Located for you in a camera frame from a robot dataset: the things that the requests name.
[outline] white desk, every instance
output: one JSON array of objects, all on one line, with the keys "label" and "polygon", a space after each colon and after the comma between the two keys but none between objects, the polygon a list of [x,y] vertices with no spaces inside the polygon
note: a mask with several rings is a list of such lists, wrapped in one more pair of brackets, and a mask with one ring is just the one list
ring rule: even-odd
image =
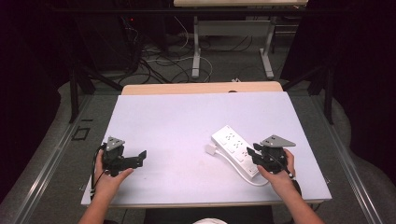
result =
[{"label": "white desk", "polygon": [[[261,90],[262,85],[270,90]],[[250,144],[277,134],[296,143],[297,180],[304,199],[311,203],[332,197],[306,140],[286,92],[275,82],[206,83],[131,86],[123,92],[153,94],[121,95],[109,122],[104,141],[111,135],[126,141],[124,156],[148,152],[143,167],[120,186],[111,206],[150,208],[227,206],[282,203],[270,185],[254,187],[243,180],[222,157],[205,153],[210,136],[226,124]],[[162,94],[173,88],[170,94]],[[252,92],[221,93],[219,90]],[[213,91],[215,93],[196,93]],[[190,94],[175,94],[189,90]],[[263,181],[260,175],[255,182]],[[90,203],[86,191],[81,204]]]},{"label": "white desk", "polygon": [[[274,7],[274,6],[303,6],[308,0],[175,0],[176,7]],[[201,49],[200,35],[251,35],[265,36],[264,48],[260,49],[265,75],[274,78],[274,73],[268,59],[268,51],[276,26],[276,17],[270,21],[198,21],[194,17],[194,59],[192,74],[199,76]]]}]

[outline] power strip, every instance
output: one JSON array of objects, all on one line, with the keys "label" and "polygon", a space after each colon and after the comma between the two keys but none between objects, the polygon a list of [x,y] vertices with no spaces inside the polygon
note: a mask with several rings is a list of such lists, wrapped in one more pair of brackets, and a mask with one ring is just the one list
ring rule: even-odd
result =
[{"label": "power strip", "polygon": [[212,134],[212,141],[246,178],[251,180],[259,172],[257,165],[248,155],[247,147],[251,148],[251,145],[230,126],[226,125]]}]

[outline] gray carpet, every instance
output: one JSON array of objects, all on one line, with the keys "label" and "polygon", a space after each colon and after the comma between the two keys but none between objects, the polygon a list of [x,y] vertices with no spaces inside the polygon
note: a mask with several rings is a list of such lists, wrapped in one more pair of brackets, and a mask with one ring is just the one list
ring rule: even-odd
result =
[{"label": "gray carpet", "polygon": [[[243,38],[215,37],[207,39],[210,48],[219,47],[230,49],[235,43],[239,43]],[[285,57],[288,53],[290,38],[278,38],[276,42],[276,53],[270,54],[270,60],[278,78]],[[202,56],[210,62],[202,60],[202,68],[207,72],[213,70],[211,81],[223,82],[231,81],[238,77],[242,81],[266,80],[263,75],[263,68],[257,47],[259,41],[254,39],[251,47],[242,52],[210,52],[203,51]],[[178,66],[161,66],[155,63],[153,68],[157,69],[166,77],[175,77],[181,72],[181,68],[191,68],[191,61],[179,62]],[[177,76],[175,81],[186,80],[185,75]],[[145,80],[144,76],[127,77],[121,81],[122,85],[136,84]],[[198,82],[202,82],[206,76],[202,75]],[[95,82],[98,91],[94,96],[88,97],[86,110],[74,124],[72,133],[74,138],[83,137],[89,129],[85,140],[70,140],[64,144],[64,154],[61,155],[59,164],[55,164],[54,173],[50,176],[50,182],[45,185],[44,190],[38,195],[37,203],[32,205],[31,214],[24,214],[27,223],[76,223],[81,217],[85,208],[80,205],[82,191],[81,185],[86,184],[90,176],[91,161],[93,152],[101,145],[106,126],[109,122],[112,109],[117,99],[118,92],[114,92],[109,87],[100,82]],[[356,194],[340,165],[339,158],[334,150],[334,143],[326,130],[326,125],[321,119],[321,113],[316,109],[313,99],[306,94],[306,85],[301,85],[290,91],[290,99],[296,109],[300,122],[303,125],[307,139],[318,160],[319,167],[325,177],[330,179],[329,189],[333,199],[325,202],[318,209],[318,214],[327,223],[370,223],[361,210]],[[20,176],[20,179],[13,190],[3,200],[0,205],[1,223],[13,223],[17,216],[21,214],[21,206],[24,205],[26,196],[34,185],[46,162],[59,148],[59,142],[63,139],[64,133],[70,127],[67,121],[70,116],[70,101],[68,86],[60,88],[63,102],[58,111],[55,121],[52,123],[46,138],[37,149],[36,154],[28,164],[27,168]],[[349,144],[350,128],[347,117],[342,107],[334,103],[334,128],[339,133],[345,146]],[[371,196],[376,210],[380,214],[384,223],[392,223],[396,220],[393,211],[396,211],[396,189],[387,177],[373,165],[351,154],[354,159],[361,179],[367,188],[367,193]],[[110,209],[107,214],[108,219],[121,222],[125,215],[124,223],[142,223],[144,210],[128,210],[125,214],[123,209]],[[282,205],[274,206],[274,216],[276,223],[283,223],[290,220],[290,214]]]}]

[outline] power cord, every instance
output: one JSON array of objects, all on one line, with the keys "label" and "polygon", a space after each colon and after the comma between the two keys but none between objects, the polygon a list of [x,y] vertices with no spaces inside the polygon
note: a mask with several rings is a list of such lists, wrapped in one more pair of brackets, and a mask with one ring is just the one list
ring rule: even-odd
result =
[{"label": "power cord", "polygon": [[186,43],[184,43],[184,45],[180,47],[180,49],[183,49],[184,47],[186,47],[187,44],[189,44],[189,32],[187,31],[186,27],[184,27],[184,25],[181,23],[181,21],[177,17],[175,17],[175,20],[177,20],[178,24],[180,24],[180,26],[183,28],[184,35],[186,36]]},{"label": "power cord", "polygon": [[250,37],[250,41],[249,41],[249,43],[247,44],[246,47],[244,47],[243,49],[236,49],[236,48],[241,46],[242,43],[244,43],[245,40],[247,40],[247,39],[248,39],[248,36],[245,36],[245,38],[239,44],[237,44],[235,47],[233,47],[231,49],[209,49],[210,48],[210,42],[208,43],[209,47],[204,48],[204,47],[202,47],[200,45],[200,48],[201,48],[202,51],[207,51],[207,52],[242,52],[242,51],[248,49],[251,46],[251,44],[253,42],[253,37],[252,36]]},{"label": "power cord", "polygon": [[[208,80],[210,80],[210,77],[211,77],[211,75],[212,75],[212,73],[213,73],[213,65],[212,65],[212,63],[207,59],[207,58],[204,58],[204,57],[199,57],[200,59],[203,59],[203,60],[205,60],[208,64],[209,64],[209,66],[210,66],[210,72],[208,73],[208,75],[207,75],[207,77],[206,77],[206,79],[204,80],[204,82],[207,82]],[[188,59],[194,59],[194,57],[187,57],[187,58],[182,58],[182,59],[174,59],[174,60],[171,60],[171,59],[168,59],[168,58],[166,58],[167,60],[159,60],[159,59],[156,59],[156,60],[149,60],[149,61],[146,61],[147,63],[153,63],[153,62],[163,62],[163,63],[173,63],[173,64],[176,64],[175,62],[181,62],[181,61],[185,61],[185,60],[188,60]]]},{"label": "power cord", "polygon": [[253,185],[253,186],[256,186],[256,187],[261,187],[261,186],[264,186],[264,185],[268,184],[268,180],[267,180],[267,179],[265,179],[265,182],[264,182],[264,183],[260,183],[260,184],[251,182],[249,179],[247,179],[247,178],[238,170],[238,168],[235,166],[235,164],[233,164],[233,162],[232,162],[230,159],[228,159],[227,156],[225,156],[225,155],[222,154],[220,151],[218,151],[216,147],[213,147],[213,146],[207,147],[207,148],[205,149],[205,151],[206,151],[206,153],[208,153],[208,154],[210,154],[210,155],[212,155],[212,156],[214,156],[215,154],[218,154],[218,155],[222,156],[224,159],[227,160],[227,162],[229,162],[229,163],[233,166],[233,168],[236,170],[236,172],[237,172],[244,180],[246,180],[249,184],[251,184],[251,185]]},{"label": "power cord", "polygon": [[128,209],[125,209],[124,215],[122,216],[121,224],[123,224],[127,212],[128,212]]},{"label": "power cord", "polygon": [[98,153],[100,151],[100,149],[104,148],[103,146],[99,146],[99,148],[96,149],[95,154],[93,156],[92,159],[92,167],[91,167],[91,201],[93,199],[93,196],[95,195],[95,188],[96,188],[96,184],[99,181],[100,177],[105,173],[105,171],[103,171],[99,178],[95,181],[95,166],[96,166],[96,158],[98,157]]}]

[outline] cable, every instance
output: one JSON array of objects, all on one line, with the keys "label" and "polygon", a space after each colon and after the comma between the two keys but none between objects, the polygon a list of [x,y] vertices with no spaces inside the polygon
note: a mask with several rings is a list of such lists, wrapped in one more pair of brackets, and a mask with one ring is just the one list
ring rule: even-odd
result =
[{"label": "cable", "polygon": [[140,84],[146,84],[146,83],[148,83],[149,80],[150,80],[151,78],[154,78],[154,79],[155,79],[158,83],[160,83],[160,84],[163,83],[163,82],[161,82],[157,77],[153,76],[150,72],[148,72],[148,74],[136,73],[136,74],[129,75],[128,77],[138,77],[138,76],[146,76],[146,77],[147,77],[146,80],[143,81],[143,82],[140,83]]},{"label": "cable", "polygon": [[233,168],[236,170],[236,172],[238,172],[238,174],[239,174],[242,178],[244,178],[244,180],[246,180],[249,184],[251,184],[251,185],[253,185],[253,186],[256,186],[256,187],[261,187],[261,186],[264,186],[264,185],[268,184],[268,180],[267,180],[267,179],[265,179],[266,181],[265,181],[264,183],[261,183],[261,184],[256,184],[256,183],[251,182],[250,180],[248,180],[248,179],[238,170],[238,168],[235,166],[235,164],[233,164],[233,162],[232,162],[230,159],[228,159],[227,156],[225,156],[224,154],[222,154],[222,153],[219,152],[218,150],[215,150],[214,152],[215,152],[214,154],[219,154],[219,155],[222,156],[224,159],[226,159],[226,160],[233,166]]},{"label": "cable", "polygon": [[99,146],[99,148],[96,149],[95,154],[93,155],[93,160],[92,160],[92,168],[91,168],[91,200],[93,199],[93,196],[95,195],[95,188],[96,184],[99,181],[100,177],[105,173],[104,171],[99,175],[98,179],[95,181],[95,166],[96,166],[96,158],[98,157],[98,153],[100,149],[106,148],[106,144],[103,144]]},{"label": "cable", "polygon": [[248,39],[248,35],[245,36],[245,38],[241,42],[239,42],[239,44],[237,44],[235,47],[233,47],[231,49],[209,49],[210,48],[210,43],[209,43],[209,47],[208,48],[203,48],[201,46],[200,46],[200,48],[202,49],[202,51],[208,51],[208,52],[230,52],[230,51],[241,52],[241,51],[244,51],[244,50],[248,49],[251,46],[251,44],[253,42],[253,36],[250,37],[250,41],[249,41],[249,43],[247,44],[247,46],[244,49],[236,49],[239,46],[241,46],[242,43],[244,43],[246,39]]},{"label": "cable", "polygon": [[[158,60],[158,58],[160,58],[160,57],[164,57],[166,60],[168,60],[168,61],[160,61],[160,60]],[[183,68],[183,67],[181,67],[180,65],[178,65],[178,63],[175,63],[175,62],[180,62],[180,60],[171,60],[170,58],[168,58],[168,57],[165,57],[165,56],[159,56],[157,58],[157,60],[155,61],[159,66],[171,66],[171,65],[175,65],[175,66],[177,66],[177,67],[179,67],[180,69],[181,69],[181,71],[184,73],[184,74],[186,74],[186,77],[188,78],[188,80],[190,80],[190,78],[189,78],[189,74],[187,74],[187,71]],[[170,63],[172,63],[172,64],[168,64],[168,65],[163,65],[163,64],[159,64],[158,62],[170,62]]]},{"label": "cable", "polygon": [[141,63],[144,67],[151,71],[155,77],[163,81],[163,83],[172,83],[171,81],[163,77],[159,72],[155,71],[145,60],[142,59]]},{"label": "cable", "polygon": [[184,27],[184,25],[181,23],[181,21],[177,17],[175,17],[175,19],[178,21],[178,23],[180,24],[181,28],[183,28],[184,35],[186,36],[186,43],[184,43],[184,45],[180,47],[180,49],[183,49],[189,43],[189,32],[187,32],[186,27]]},{"label": "cable", "polygon": [[123,221],[125,220],[126,212],[128,212],[128,209],[125,209],[124,215],[122,216],[121,224],[123,224]]},{"label": "cable", "polygon": [[[202,68],[189,68],[189,69],[187,69],[187,70],[185,70],[185,71],[188,72],[188,71],[192,71],[193,69],[198,69],[198,70],[200,71],[200,73],[201,73],[201,72],[205,72],[207,76],[209,75],[209,73],[208,73],[205,69],[202,69]],[[190,80],[190,76],[187,76],[187,80],[179,80],[179,81],[176,81],[177,77],[180,76],[181,74],[183,74],[183,72],[180,72],[180,73],[178,73],[177,75],[175,75],[175,76],[172,78],[171,81],[172,81],[173,83],[198,83],[198,81],[196,81],[196,80]]]},{"label": "cable", "polygon": [[[194,57],[187,57],[187,58],[183,58],[183,59],[175,59],[175,60],[172,60],[172,61],[174,61],[174,62],[181,62],[181,61],[184,61],[184,60],[188,60],[188,59],[193,59]],[[209,66],[210,66],[210,72],[209,72],[209,74],[207,75],[207,78],[204,80],[204,82],[206,82],[207,80],[209,80],[210,79],[210,76],[212,75],[212,73],[213,73],[213,65],[212,65],[212,63],[208,60],[208,59],[206,59],[206,58],[204,58],[204,57],[199,57],[200,59],[204,59],[208,64],[209,64]],[[170,59],[168,60],[168,61],[166,61],[166,60],[149,60],[149,61],[146,61],[147,63],[153,63],[153,62],[163,62],[163,63],[167,63],[167,62],[172,62]]]},{"label": "cable", "polygon": [[312,210],[314,210],[314,212],[318,211],[318,209],[320,208],[320,206],[321,206],[321,203],[318,204],[318,206],[317,206],[316,208],[314,208],[314,205],[311,204],[311,208],[312,208]]}]

